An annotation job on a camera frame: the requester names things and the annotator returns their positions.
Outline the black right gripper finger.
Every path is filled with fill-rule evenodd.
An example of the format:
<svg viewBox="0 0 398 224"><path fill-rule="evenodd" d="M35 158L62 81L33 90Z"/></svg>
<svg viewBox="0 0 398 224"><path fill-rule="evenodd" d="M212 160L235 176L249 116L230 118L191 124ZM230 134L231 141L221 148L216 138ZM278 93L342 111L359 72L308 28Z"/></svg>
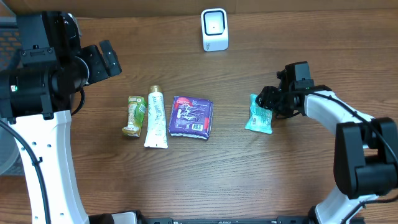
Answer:
<svg viewBox="0 0 398 224"><path fill-rule="evenodd" d="M255 102L256 102L256 104L259 107L264 108L266 110L273 110L274 109L273 99L270 96L270 94L268 94L268 93L260 93L260 94L258 94L258 96L256 97Z"/></svg>
<svg viewBox="0 0 398 224"><path fill-rule="evenodd" d="M280 91L275 86L265 86L261 93L259 94L259 98L262 100L272 100L275 98L279 98Z"/></svg>

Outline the teal wet wipes pack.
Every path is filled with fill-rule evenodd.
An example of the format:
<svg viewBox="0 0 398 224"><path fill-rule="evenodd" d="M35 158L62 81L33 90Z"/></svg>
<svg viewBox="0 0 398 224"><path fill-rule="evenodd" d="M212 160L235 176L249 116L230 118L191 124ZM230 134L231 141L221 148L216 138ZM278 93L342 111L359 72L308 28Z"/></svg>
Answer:
<svg viewBox="0 0 398 224"><path fill-rule="evenodd" d="M250 94L249 120L245 125L245 129L272 134L272 111L258 106L256 98L257 95Z"/></svg>

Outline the green gold snack pouch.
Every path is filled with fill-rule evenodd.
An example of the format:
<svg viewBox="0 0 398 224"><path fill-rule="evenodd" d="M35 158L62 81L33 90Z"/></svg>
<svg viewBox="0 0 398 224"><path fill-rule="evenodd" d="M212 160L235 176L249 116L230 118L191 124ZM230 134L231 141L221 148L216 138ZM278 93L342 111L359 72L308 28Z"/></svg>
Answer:
<svg viewBox="0 0 398 224"><path fill-rule="evenodd" d="M130 96L128 98L127 126L122 128L124 135L131 137L139 137L141 135L146 106L147 103L142 96Z"/></svg>

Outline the purple sanitary pad pack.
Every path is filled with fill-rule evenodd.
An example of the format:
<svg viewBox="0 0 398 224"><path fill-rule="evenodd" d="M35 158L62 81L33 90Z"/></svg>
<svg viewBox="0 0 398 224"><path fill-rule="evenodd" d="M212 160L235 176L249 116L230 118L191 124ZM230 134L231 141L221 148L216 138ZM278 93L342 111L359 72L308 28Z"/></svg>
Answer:
<svg viewBox="0 0 398 224"><path fill-rule="evenodd" d="M208 140L213 108L210 100L175 96L169 123L170 135Z"/></svg>

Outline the white tube gold cap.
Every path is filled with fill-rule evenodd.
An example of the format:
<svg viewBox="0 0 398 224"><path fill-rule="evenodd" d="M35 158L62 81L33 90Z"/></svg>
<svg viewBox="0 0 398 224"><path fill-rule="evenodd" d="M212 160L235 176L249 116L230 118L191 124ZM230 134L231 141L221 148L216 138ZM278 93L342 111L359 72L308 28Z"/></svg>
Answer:
<svg viewBox="0 0 398 224"><path fill-rule="evenodd" d="M148 122L145 147L167 149L167 120L164 95L158 85L150 86L148 95Z"/></svg>

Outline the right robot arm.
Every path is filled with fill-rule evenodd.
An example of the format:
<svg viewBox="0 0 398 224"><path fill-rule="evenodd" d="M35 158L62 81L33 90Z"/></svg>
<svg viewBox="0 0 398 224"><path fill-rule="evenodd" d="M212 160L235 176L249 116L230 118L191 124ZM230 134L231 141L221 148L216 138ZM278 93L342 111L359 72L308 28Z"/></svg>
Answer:
<svg viewBox="0 0 398 224"><path fill-rule="evenodd" d="M367 205L397 201L385 198L397 188L397 126L392 119L359 112L325 85L286 90L265 86L256 104L285 119L308 116L335 135L336 185L294 223L358 223L354 216Z"/></svg>

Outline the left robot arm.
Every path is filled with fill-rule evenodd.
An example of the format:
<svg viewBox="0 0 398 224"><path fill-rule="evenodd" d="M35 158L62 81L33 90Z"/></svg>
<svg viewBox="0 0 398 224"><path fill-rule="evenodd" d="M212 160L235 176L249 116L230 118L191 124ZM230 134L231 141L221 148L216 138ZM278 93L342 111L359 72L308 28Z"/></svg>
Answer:
<svg viewBox="0 0 398 224"><path fill-rule="evenodd" d="M32 222L136 224L136 212L85 212L72 159L74 94L122 71L110 42L82 47L66 12L19 15L16 23L22 67L1 72L1 126L21 155Z"/></svg>

